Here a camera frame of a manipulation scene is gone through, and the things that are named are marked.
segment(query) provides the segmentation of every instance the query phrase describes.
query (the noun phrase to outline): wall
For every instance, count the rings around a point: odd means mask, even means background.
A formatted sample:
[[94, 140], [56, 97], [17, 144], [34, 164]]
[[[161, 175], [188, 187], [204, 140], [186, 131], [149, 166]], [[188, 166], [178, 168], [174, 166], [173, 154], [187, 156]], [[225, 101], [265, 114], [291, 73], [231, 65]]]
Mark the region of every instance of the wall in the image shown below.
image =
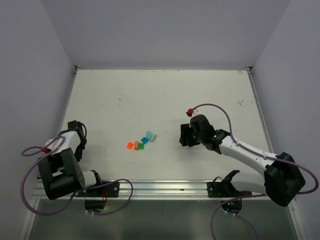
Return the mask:
[[74, 65], [253, 66], [290, 0], [41, 0]]
[[[274, 150], [320, 177], [320, 1], [291, 0], [253, 68]], [[306, 189], [314, 181], [305, 174]], [[320, 190], [297, 197], [308, 239], [319, 239]]]
[[[39, 0], [0, 0], [0, 235], [19, 238], [27, 209], [19, 186], [35, 157], [21, 151], [57, 134], [73, 65]], [[35, 173], [26, 193], [30, 198]]]

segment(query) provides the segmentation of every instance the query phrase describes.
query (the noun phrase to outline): colored block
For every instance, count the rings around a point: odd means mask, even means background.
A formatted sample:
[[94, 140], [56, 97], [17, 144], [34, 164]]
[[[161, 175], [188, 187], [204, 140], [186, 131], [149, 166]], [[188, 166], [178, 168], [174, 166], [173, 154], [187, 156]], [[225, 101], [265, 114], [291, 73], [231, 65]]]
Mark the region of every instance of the colored block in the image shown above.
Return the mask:
[[146, 131], [146, 135], [145, 135], [145, 137], [146, 137], [147, 139], [150, 139], [150, 138], [151, 138], [151, 136], [152, 136], [152, 132], [150, 132], [150, 131]]
[[151, 138], [150, 138], [150, 141], [153, 142], [153, 141], [156, 139], [156, 136], [157, 136], [157, 135], [152, 134], [152, 136], [151, 136]]
[[146, 137], [143, 137], [143, 138], [141, 139], [141, 141], [142, 141], [144, 144], [146, 144], [147, 142], [149, 142], [149, 140], [148, 140]]
[[134, 143], [133, 143], [133, 142], [129, 142], [126, 147], [127, 147], [128, 149], [132, 149], [133, 146], [134, 146]]
[[138, 149], [139, 149], [139, 142], [138, 142], [138, 141], [135, 141], [135, 142], [134, 142], [134, 149], [135, 149], [135, 150], [138, 150]]

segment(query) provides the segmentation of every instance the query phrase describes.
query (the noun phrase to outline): purple cable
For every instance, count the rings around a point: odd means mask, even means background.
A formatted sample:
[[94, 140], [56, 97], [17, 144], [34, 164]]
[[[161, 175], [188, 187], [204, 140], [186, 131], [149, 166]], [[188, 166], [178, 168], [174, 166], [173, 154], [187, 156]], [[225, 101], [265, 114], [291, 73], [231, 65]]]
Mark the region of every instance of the purple cable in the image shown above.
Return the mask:
[[118, 211], [120, 211], [121, 209], [123, 209], [124, 207], [126, 207], [130, 200], [131, 200], [131, 197], [134, 193], [134, 186], [132, 185], [132, 183], [127, 180], [127, 179], [124, 179], [124, 178], [121, 178], [121, 179], [118, 179], [118, 180], [115, 180], [115, 181], [111, 181], [111, 182], [108, 182], [108, 183], [105, 183], [105, 184], [102, 184], [102, 185], [99, 185], [99, 186], [92, 186], [92, 187], [88, 187], [86, 190], [93, 190], [93, 189], [99, 189], [99, 188], [103, 188], [105, 186], [108, 186], [108, 185], [111, 185], [111, 184], [114, 184], [114, 183], [117, 183], [119, 181], [126, 181], [130, 184], [131, 186], [131, 193], [130, 193], [130, 196], [129, 198], [127, 199], [127, 201], [119, 208], [115, 209], [115, 210], [112, 210], [112, 211], [108, 211], [108, 212], [105, 212], [105, 213], [100, 213], [100, 212], [93, 212], [94, 215], [98, 215], [98, 216], [106, 216], [106, 215], [110, 215], [110, 214], [114, 214]]
[[[213, 103], [200, 104], [200, 105], [197, 105], [197, 106], [195, 106], [194, 108], [192, 108], [192, 110], [195, 110], [195, 109], [197, 109], [197, 108], [199, 108], [199, 107], [202, 107], [202, 106], [213, 106], [213, 107], [216, 107], [216, 108], [220, 109], [220, 110], [224, 113], [224, 115], [226, 116], [226, 119], [228, 120], [229, 131], [230, 131], [231, 139], [236, 143], [237, 140], [236, 140], [236, 138], [235, 138], [234, 135], [233, 135], [231, 120], [230, 120], [230, 117], [229, 117], [228, 113], [227, 113], [222, 107], [220, 107], [220, 106], [218, 106], [218, 105], [216, 105], [216, 104], [213, 104]], [[257, 156], [262, 157], [262, 158], [264, 157], [263, 154], [260, 154], [260, 153], [258, 153], [258, 152], [256, 152], [256, 151], [254, 151], [254, 150], [246, 147], [246, 146], [243, 146], [242, 144], [239, 144], [239, 146], [240, 146], [241, 148], [243, 148], [244, 150], [246, 150], [246, 151], [248, 151], [248, 152], [250, 152], [250, 153], [252, 153], [252, 154], [254, 154], [254, 155], [257, 155]], [[312, 188], [312, 189], [310, 189], [310, 190], [307, 190], [307, 191], [301, 191], [301, 192], [299, 192], [298, 194], [300, 194], [300, 195], [302, 195], [302, 194], [310, 194], [310, 193], [313, 193], [314, 191], [316, 191], [316, 190], [318, 189], [318, 187], [319, 187], [319, 181], [318, 181], [316, 175], [315, 175], [313, 172], [311, 172], [309, 169], [307, 169], [306, 167], [304, 167], [304, 166], [302, 166], [302, 165], [300, 165], [300, 164], [297, 164], [297, 163], [295, 163], [295, 162], [291, 162], [291, 161], [279, 159], [279, 158], [276, 158], [276, 157], [267, 156], [266, 158], [269, 159], [269, 160], [278, 161], [278, 162], [281, 162], [281, 163], [289, 164], [289, 165], [295, 166], [295, 167], [297, 167], [297, 168], [300, 168], [300, 169], [306, 171], [308, 174], [310, 174], [310, 175], [313, 177], [314, 182], [315, 182], [314, 188]], [[253, 195], [253, 196], [240, 196], [240, 197], [235, 197], [235, 198], [226, 200], [226, 201], [222, 202], [220, 205], [218, 205], [218, 206], [214, 209], [214, 212], [213, 212], [212, 217], [211, 217], [210, 229], [211, 229], [211, 233], [212, 233], [213, 239], [214, 239], [214, 240], [217, 239], [216, 236], [215, 236], [215, 233], [214, 233], [214, 226], [213, 226], [214, 218], [215, 218], [215, 215], [216, 215], [218, 209], [219, 209], [222, 205], [224, 205], [224, 204], [226, 204], [226, 203], [228, 203], [228, 202], [237, 201], [237, 200], [240, 200], [240, 199], [256, 198], [256, 197], [262, 197], [262, 196], [265, 196], [265, 195], [264, 195], [264, 194], [258, 194], [258, 195]], [[247, 222], [247, 223], [253, 228], [256, 238], [259, 239], [258, 232], [257, 232], [257, 230], [255, 229], [255, 227], [254, 227], [248, 220], [246, 220], [244, 217], [242, 217], [242, 216], [240, 216], [240, 215], [236, 215], [236, 216], [237, 216], [238, 218], [244, 220], [245, 222]]]
[[[45, 148], [47, 148], [48, 146], [50, 146], [52, 143], [54, 143], [56, 140], [58, 139], [62, 139], [62, 141], [60, 142], [60, 144], [58, 145], [58, 147], [56, 147], [55, 149], [53, 149], [52, 151], [46, 153], [45, 155], [43, 155], [41, 158], [39, 158], [32, 166], [31, 168], [27, 171], [27, 173], [24, 175], [24, 177], [22, 178], [21, 184], [20, 184], [20, 197], [21, 200], [23, 202], [23, 204], [26, 206], [27, 209], [29, 209], [31, 212], [33, 212], [34, 214], [38, 214], [38, 215], [42, 215], [42, 216], [51, 216], [57, 213], [62, 212], [63, 210], [65, 210], [69, 204], [71, 203], [72, 199], [75, 196], [75, 193], [72, 194], [72, 196], [70, 197], [69, 201], [66, 203], [66, 205], [57, 210], [57, 211], [50, 211], [50, 212], [44, 212], [44, 211], [38, 211], [36, 209], [34, 209], [32, 206], [30, 206], [30, 204], [28, 203], [26, 196], [25, 196], [25, 183], [27, 180], [27, 177], [29, 176], [29, 174], [31, 173], [31, 171], [39, 164], [41, 163], [43, 160], [45, 160], [48, 156], [52, 155], [53, 153], [55, 153], [56, 151], [58, 151], [58, 149], [64, 144], [66, 138], [64, 136], [57, 136], [55, 139], [53, 139], [51, 142], [49, 142], [47, 145], [45, 145], [44, 147], [40, 147], [40, 146], [32, 146], [32, 147], [28, 147], [25, 150], [22, 151], [21, 155], [24, 157], [29, 157], [29, 156], [33, 156], [36, 155], [38, 153], [40, 153], [42, 150], [44, 150]], [[33, 152], [33, 153], [29, 153], [26, 154], [26, 151], [31, 150], [31, 149], [40, 149], [39, 151]]]
[[[237, 201], [237, 200], [241, 200], [241, 199], [248, 199], [248, 198], [262, 197], [262, 196], [265, 196], [265, 195], [264, 195], [264, 194], [257, 194], [257, 195], [253, 195], [253, 196], [252, 196], [252, 195], [251, 195], [251, 196], [239, 196], [239, 197], [231, 198], [231, 199], [229, 199], [229, 200], [226, 200], [226, 201], [223, 201], [222, 203], [220, 203], [220, 204], [214, 209], [213, 214], [212, 214], [212, 216], [211, 216], [211, 221], [210, 221], [210, 229], [211, 229], [211, 234], [212, 234], [213, 239], [214, 239], [214, 240], [217, 240], [216, 235], [215, 235], [215, 233], [214, 233], [214, 218], [215, 218], [215, 215], [217, 214], [217, 212], [218, 212], [218, 210], [219, 210], [220, 207], [222, 207], [222, 206], [223, 206], [224, 204], [226, 204], [226, 203], [230, 203], [230, 202], [233, 202], [233, 201]], [[259, 235], [258, 235], [257, 229], [254, 227], [254, 225], [253, 225], [251, 222], [249, 222], [249, 221], [248, 221], [247, 219], [245, 219], [243, 216], [240, 216], [240, 215], [237, 215], [237, 214], [235, 215], [235, 217], [237, 217], [237, 218], [239, 218], [239, 219], [242, 219], [243, 221], [245, 221], [246, 223], [248, 223], [248, 224], [252, 227], [256, 239], [257, 239], [257, 240], [260, 239], [260, 238], [259, 238]]]
[[[70, 199], [68, 200], [68, 202], [66, 203], [66, 205], [64, 207], [62, 207], [61, 209], [59, 210], [56, 210], [56, 211], [51, 211], [51, 212], [44, 212], [44, 211], [38, 211], [36, 209], [34, 209], [32, 206], [30, 206], [30, 204], [28, 203], [27, 199], [26, 199], [26, 196], [25, 196], [25, 183], [26, 183], [26, 180], [27, 180], [27, 177], [29, 176], [29, 174], [31, 173], [31, 171], [39, 164], [41, 163], [43, 160], [45, 160], [48, 156], [54, 154], [56, 151], [58, 151], [58, 149], [64, 144], [66, 138], [64, 136], [58, 136], [56, 137], [55, 139], [53, 139], [50, 143], [48, 143], [47, 145], [45, 145], [44, 147], [41, 147], [41, 146], [31, 146], [31, 147], [28, 147], [26, 148], [25, 150], [22, 151], [21, 155], [24, 156], [24, 157], [29, 157], [29, 156], [33, 156], [33, 155], [36, 155], [38, 153], [41, 153], [44, 149], [46, 149], [48, 146], [50, 146], [52, 143], [54, 143], [56, 140], [58, 139], [62, 139], [62, 141], [60, 142], [60, 144], [58, 145], [57, 148], [53, 149], [52, 151], [46, 153], [45, 155], [43, 155], [41, 158], [39, 158], [32, 166], [31, 168], [28, 170], [28, 172], [25, 174], [25, 176], [23, 177], [22, 181], [21, 181], [21, 184], [20, 184], [20, 197], [21, 197], [21, 200], [23, 202], [23, 204], [26, 206], [27, 209], [29, 209], [31, 212], [33, 212], [34, 214], [37, 214], [37, 215], [42, 215], [42, 216], [51, 216], [51, 215], [55, 215], [55, 214], [58, 214], [60, 212], [62, 212], [63, 210], [65, 210], [69, 205], [70, 203], [72, 202], [74, 196], [75, 196], [75, 192], [71, 195]], [[27, 151], [31, 150], [31, 149], [40, 149], [38, 151], [35, 151], [33, 153], [26, 153]], [[105, 216], [105, 215], [110, 215], [110, 214], [113, 214], [115, 212], [118, 212], [119, 210], [123, 209], [124, 207], [126, 207], [130, 200], [131, 200], [131, 197], [134, 193], [134, 186], [132, 185], [132, 183], [127, 180], [127, 179], [118, 179], [118, 180], [115, 180], [115, 181], [112, 181], [112, 182], [108, 182], [106, 184], [103, 184], [103, 185], [99, 185], [99, 186], [93, 186], [93, 187], [89, 187], [87, 188], [87, 190], [92, 190], [92, 189], [99, 189], [99, 188], [103, 188], [105, 186], [108, 186], [110, 184], [113, 184], [113, 183], [116, 183], [116, 182], [119, 182], [119, 181], [126, 181], [128, 182], [130, 185], [131, 185], [131, 193], [130, 193], [130, 196], [128, 198], [128, 200], [124, 203], [123, 206], [119, 207], [118, 209], [115, 209], [113, 211], [109, 211], [109, 212], [106, 212], [106, 213], [95, 213], [95, 215], [100, 215], [100, 216]]]

